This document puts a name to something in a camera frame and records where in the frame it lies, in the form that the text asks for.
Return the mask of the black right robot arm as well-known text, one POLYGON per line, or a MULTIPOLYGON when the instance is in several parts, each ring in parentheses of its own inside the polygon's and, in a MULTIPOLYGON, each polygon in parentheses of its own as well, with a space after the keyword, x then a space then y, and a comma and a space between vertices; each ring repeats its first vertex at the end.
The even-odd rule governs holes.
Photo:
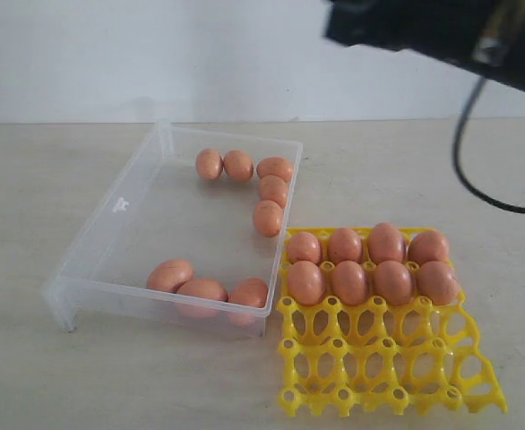
POLYGON ((333 1, 324 36, 416 51, 525 92, 525 1, 333 1))

